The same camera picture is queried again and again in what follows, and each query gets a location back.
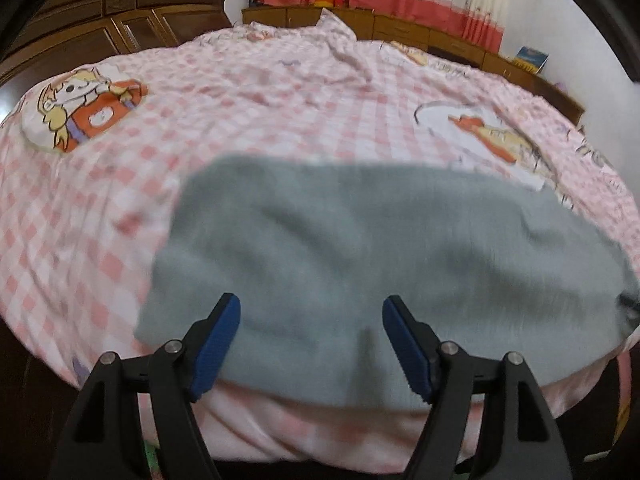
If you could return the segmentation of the grey-green knit pants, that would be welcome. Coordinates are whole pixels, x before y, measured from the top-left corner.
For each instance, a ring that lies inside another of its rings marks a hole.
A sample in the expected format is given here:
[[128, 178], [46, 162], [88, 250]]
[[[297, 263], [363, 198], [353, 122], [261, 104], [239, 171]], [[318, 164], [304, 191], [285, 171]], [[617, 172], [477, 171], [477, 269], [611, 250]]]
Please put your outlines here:
[[183, 335], [226, 292], [222, 377], [281, 398], [412, 411], [382, 323], [392, 295], [442, 339], [521, 352], [541, 385], [620, 347], [639, 282], [549, 190], [427, 166], [220, 158], [186, 181], [134, 333]]

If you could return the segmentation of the blue book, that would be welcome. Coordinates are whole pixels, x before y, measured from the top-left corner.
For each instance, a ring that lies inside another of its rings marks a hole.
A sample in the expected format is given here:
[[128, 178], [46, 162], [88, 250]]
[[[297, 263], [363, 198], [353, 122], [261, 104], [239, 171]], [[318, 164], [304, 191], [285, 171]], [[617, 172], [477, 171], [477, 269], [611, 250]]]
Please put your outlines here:
[[539, 74], [548, 61], [547, 53], [538, 51], [531, 47], [521, 47], [518, 53], [512, 58], [512, 63], [522, 70], [531, 74]]

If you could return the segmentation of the brown wooden wardrobe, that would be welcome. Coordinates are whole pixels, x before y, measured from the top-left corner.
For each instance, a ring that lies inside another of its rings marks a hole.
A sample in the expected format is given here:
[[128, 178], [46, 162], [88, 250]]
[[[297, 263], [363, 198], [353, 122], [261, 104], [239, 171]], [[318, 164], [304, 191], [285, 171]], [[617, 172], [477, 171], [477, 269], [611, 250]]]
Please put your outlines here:
[[1, 115], [51, 76], [230, 26], [224, 0], [48, 0], [1, 59]]

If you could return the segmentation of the pink checkered cartoon bedsheet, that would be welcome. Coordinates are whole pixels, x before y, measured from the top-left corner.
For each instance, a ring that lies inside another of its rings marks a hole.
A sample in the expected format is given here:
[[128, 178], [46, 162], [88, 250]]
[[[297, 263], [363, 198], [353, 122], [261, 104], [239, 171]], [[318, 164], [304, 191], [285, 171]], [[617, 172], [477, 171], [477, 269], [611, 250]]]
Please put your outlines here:
[[[159, 347], [134, 333], [155, 257], [186, 181], [232, 156], [427, 166], [546, 189], [619, 244], [639, 281], [634, 196], [546, 100], [401, 44], [360, 41], [323, 12], [314, 26], [221, 29], [29, 89], [1, 125], [3, 321], [75, 387], [104, 352]], [[639, 323], [607, 356], [540, 384], [552, 413], [581, 401], [638, 339]], [[412, 411], [299, 402], [221, 371], [195, 415], [222, 460], [312, 458], [387, 474], [418, 440], [428, 413], [419, 402]]]

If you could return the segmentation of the low wooden cabinet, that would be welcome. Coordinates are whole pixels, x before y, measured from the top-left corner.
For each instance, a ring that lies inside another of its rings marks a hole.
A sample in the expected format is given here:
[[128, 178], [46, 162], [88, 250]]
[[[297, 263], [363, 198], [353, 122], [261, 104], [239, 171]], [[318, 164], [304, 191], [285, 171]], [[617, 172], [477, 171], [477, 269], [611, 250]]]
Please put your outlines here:
[[[299, 28], [317, 24], [323, 10], [315, 6], [254, 6], [242, 11], [245, 24]], [[448, 61], [466, 64], [484, 72], [499, 75], [535, 96], [541, 96], [574, 125], [578, 125], [585, 109], [562, 90], [541, 76], [475, 44], [450, 36], [437, 29], [377, 14], [371, 10], [332, 8], [360, 40], [396, 41], [415, 47]]]

